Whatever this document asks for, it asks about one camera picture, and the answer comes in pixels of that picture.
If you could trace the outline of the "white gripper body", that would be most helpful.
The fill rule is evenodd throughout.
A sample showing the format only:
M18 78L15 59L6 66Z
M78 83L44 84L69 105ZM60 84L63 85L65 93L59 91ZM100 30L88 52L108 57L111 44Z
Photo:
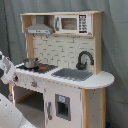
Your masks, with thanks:
M12 81L15 73L15 66L8 57L5 57L0 51L0 80L4 84Z

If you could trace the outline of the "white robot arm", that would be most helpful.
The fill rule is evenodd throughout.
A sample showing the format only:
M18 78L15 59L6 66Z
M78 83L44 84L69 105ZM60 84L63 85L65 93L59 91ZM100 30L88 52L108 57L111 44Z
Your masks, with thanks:
M15 66L0 51L0 80L4 84L12 81ZM0 93L0 128L36 128L23 114Z

